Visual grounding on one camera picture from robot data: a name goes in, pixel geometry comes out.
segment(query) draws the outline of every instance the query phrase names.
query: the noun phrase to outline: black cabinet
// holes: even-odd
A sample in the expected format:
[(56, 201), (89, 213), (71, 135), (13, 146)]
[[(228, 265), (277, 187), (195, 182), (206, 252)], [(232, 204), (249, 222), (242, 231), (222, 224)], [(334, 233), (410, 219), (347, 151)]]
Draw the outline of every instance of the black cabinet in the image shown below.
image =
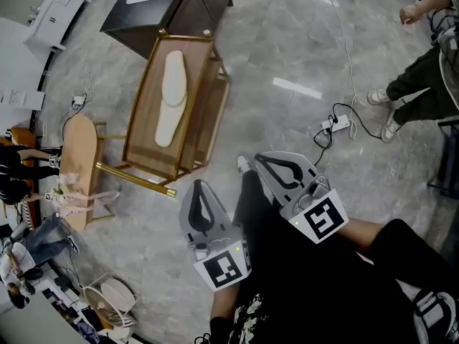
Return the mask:
[(160, 29), (181, 36), (214, 32), (232, 0), (148, 0), (127, 4), (118, 0), (101, 32), (149, 58)]

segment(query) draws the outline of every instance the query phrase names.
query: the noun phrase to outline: white sneaker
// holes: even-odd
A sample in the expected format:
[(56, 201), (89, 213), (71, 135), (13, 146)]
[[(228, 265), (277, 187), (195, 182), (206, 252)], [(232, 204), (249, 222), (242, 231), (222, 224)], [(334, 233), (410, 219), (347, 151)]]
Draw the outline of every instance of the white sneaker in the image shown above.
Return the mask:
[(366, 95), (368, 103), (370, 105), (381, 105), (384, 102), (389, 102), (390, 99), (387, 97), (387, 93), (385, 90), (372, 90), (371, 92)]
[(240, 175), (242, 176), (247, 171), (250, 171), (252, 166), (250, 165), (249, 158), (244, 154), (239, 154), (237, 156), (237, 170), (239, 171)]
[(395, 122), (394, 120), (395, 111), (392, 111), (387, 119), (386, 125), (381, 130), (381, 139), (385, 143), (388, 143), (395, 135), (397, 130), (402, 126)]
[(65, 236), (66, 239), (69, 240), (69, 243), (70, 243), (70, 248), (72, 249), (72, 251), (76, 254), (79, 254), (80, 253), (80, 249), (78, 248), (75, 240), (73, 239), (73, 237), (69, 234), (68, 236)]

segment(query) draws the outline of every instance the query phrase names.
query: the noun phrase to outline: marble floor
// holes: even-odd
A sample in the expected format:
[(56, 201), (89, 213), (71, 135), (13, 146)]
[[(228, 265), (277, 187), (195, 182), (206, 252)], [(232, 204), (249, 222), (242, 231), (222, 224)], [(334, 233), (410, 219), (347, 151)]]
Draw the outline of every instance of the marble floor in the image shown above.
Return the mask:
[[(217, 32), (217, 47), (231, 73), (232, 87), (212, 162), (174, 184), (169, 199), (139, 186), (103, 176), (105, 189), (121, 187), (112, 205), (116, 218), (76, 234), (82, 253), (72, 256), (83, 284), (112, 272), (141, 295), (134, 313), (136, 331), (153, 343), (191, 343), (209, 331), (212, 293), (192, 267), (177, 221), (181, 197), (203, 178), (229, 215), (240, 192), (235, 156), (270, 149), (305, 154), (335, 102), (350, 103), (353, 89), (344, 49), (346, 40), (356, 88), (355, 109), (377, 134), (388, 114), (370, 107), (366, 93), (384, 88), (430, 46), (427, 22), (402, 27), (401, 6), (413, 0), (233, 0)], [(83, 77), (92, 73), (95, 96), (83, 113), (107, 121), (109, 133), (126, 131), (146, 60), (99, 29), (116, 0), (93, 0), (78, 17), (67, 49), (55, 56), (45, 82), (44, 109), (37, 121), (43, 145), (60, 145), (65, 113)], [(338, 114), (349, 112), (342, 108)], [(333, 137), (318, 169), (330, 179), (350, 216), (386, 223), (403, 218), (422, 237), (432, 223), (450, 219), (455, 204), (426, 188), (436, 172), (441, 134), (433, 122), (410, 123), (384, 144), (358, 125), (355, 140), (345, 130)], [(117, 164), (121, 142), (107, 143), (105, 162)], [(45, 190), (52, 180), (42, 182)], [(42, 205), (44, 215), (52, 210)], [(433, 244), (440, 244), (437, 234)], [(68, 265), (68, 256), (58, 263)]]

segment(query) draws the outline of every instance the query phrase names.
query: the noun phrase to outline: shoe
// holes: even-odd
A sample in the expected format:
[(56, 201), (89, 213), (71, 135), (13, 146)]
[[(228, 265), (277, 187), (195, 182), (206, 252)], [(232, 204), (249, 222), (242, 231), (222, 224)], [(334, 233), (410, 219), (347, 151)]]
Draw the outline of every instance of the shoe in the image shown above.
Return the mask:
[(390, 99), (387, 97), (385, 90), (372, 90), (366, 95), (368, 103), (370, 105), (381, 105), (384, 102), (389, 102)]
[(249, 158), (244, 154), (239, 154), (237, 156), (237, 170), (239, 171), (240, 175), (242, 176), (247, 171), (250, 171), (252, 166), (250, 165)]
[(59, 156), (50, 156), (48, 163), (49, 163), (49, 167), (60, 169), (60, 157)]
[(402, 126), (395, 122), (394, 120), (395, 111), (392, 111), (387, 119), (386, 125), (381, 130), (381, 139), (385, 143), (388, 143), (395, 135), (397, 130)]
[(65, 236), (66, 239), (68, 239), (69, 243), (70, 243), (70, 248), (72, 249), (72, 251), (76, 254), (79, 254), (80, 253), (80, 249), (78, 248), (75, 240), (73, 239), (73, 237), (71, 235), (68, 235), (68, 236)]

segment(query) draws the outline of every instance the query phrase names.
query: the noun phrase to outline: insole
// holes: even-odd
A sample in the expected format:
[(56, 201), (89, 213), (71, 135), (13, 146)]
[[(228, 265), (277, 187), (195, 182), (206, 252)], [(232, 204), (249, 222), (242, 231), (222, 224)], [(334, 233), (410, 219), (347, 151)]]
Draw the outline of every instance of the insole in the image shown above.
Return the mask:
[(170, 106), (178, 106), (186, 95), (184, 54), (172, 51), (166, 56), (163, 76), (163, 100)]
[(155, 141), (162, 148), (171, 145), (177, 126), (179, 126), (186, 107), (186, 96), (178, 106), (172, 107), (164, 100), (159, 109), (158, 126), (156, 127)]

